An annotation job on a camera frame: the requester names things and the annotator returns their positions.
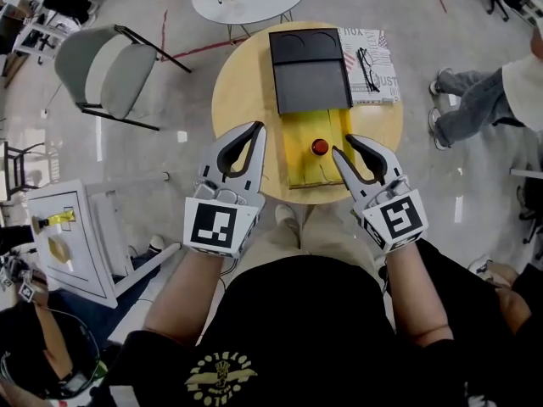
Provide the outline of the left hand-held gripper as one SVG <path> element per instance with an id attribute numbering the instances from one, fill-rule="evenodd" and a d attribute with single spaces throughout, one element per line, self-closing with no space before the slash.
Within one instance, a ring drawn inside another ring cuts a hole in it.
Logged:
<path id="1" fill-rule="evenodd" d="M 266 203 L 260 193 L 265 151 L 260 121 L 234 127 L 210 145 L 195 193 L 185 199 L 184 245 L 203 254 L 241 256 Z"/>

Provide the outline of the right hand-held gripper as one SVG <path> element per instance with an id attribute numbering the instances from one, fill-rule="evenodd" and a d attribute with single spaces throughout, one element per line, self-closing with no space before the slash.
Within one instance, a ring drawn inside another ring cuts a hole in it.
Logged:
<path id="1" fill-rule="evenodd" d="M 333 161 L 345 186 L 357 204 L 366 205 L 361 228 L 385 254 L 415 242 L 428 228 L 428 219 L 419 191 L 411 188 L 406 175 L 400 176 L 395 153 L 369 137 L 348 134 L 345 140 L 373 174 L 371 179 L 362 177 L 344 151 L 333 147 Z M 383 184 L 396 177 L 383 190 Z"/>

